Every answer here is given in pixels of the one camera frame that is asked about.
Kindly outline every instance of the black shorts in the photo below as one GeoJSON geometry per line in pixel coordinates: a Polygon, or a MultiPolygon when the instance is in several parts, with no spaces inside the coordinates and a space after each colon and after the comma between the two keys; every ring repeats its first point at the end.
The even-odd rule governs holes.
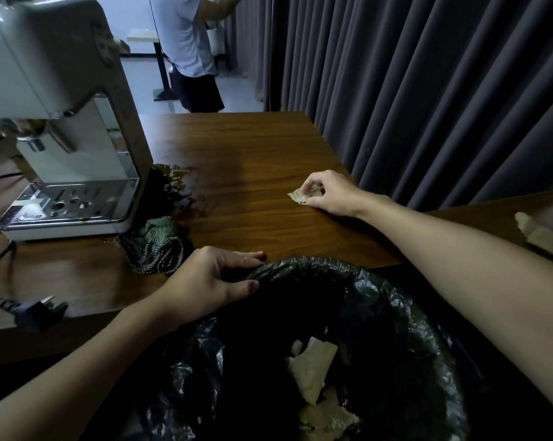
{"type": "Polygon", "coordinates": [[[182,106],[191,113],[217,113],[225,108],[215,77],[211,74],[187,77],[179,73],[175,66],[170,73],[170,87],[182,106]]]}

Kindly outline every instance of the floor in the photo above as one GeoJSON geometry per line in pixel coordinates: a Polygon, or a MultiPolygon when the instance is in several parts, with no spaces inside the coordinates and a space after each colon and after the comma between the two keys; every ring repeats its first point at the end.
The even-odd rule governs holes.
{"type": "MultiPolygon", "coordinates": [[[[155,58],[123,58],[122,65],[138,113],[167,115],[186,112],[178,101],[154,102],[153,91],[162,88],[160,70],[155,58]]],[[[263,110],[263,103],[255,99],[254,86],[250,79],[245,79],[237,73],[220,70],[216,81],[225,105],[223,113],[263,110]]]]}

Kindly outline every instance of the white shirt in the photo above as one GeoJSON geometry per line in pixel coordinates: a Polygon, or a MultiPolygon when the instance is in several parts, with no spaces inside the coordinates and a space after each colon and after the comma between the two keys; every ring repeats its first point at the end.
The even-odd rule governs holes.
{"type": "Polygon", "coordinates": [[[200,0],[150,0],[162,50],[184,76],[217,74],[200,0]]]}

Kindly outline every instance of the table leg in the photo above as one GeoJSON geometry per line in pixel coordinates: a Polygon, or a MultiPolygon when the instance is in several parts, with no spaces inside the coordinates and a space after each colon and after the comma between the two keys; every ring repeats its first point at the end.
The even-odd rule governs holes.
{"type": "Polygon", "coordinates": [[[160,43],[154,42],[154,49],[156,51],[156,60],[158,61],[158,68],[160,69],[160,77],[162,78],[161,90],[154,90],[154,100],[178,100],[178,97],[170,89],[168,83],[168,76],[166,74],[166,66],[164,65],[164,54],[162,53],[162,46],[160,43]]]}

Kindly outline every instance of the espresso machine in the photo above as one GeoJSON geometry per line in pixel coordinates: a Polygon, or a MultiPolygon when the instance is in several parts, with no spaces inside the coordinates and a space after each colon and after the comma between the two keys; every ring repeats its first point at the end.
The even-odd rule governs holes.
{"type": "Polygon", "coordinates": [[[152,155],[96,0],[0,1],[0,149],[30,184],[0,219],[10,240],[128,230],[152,155]]]}

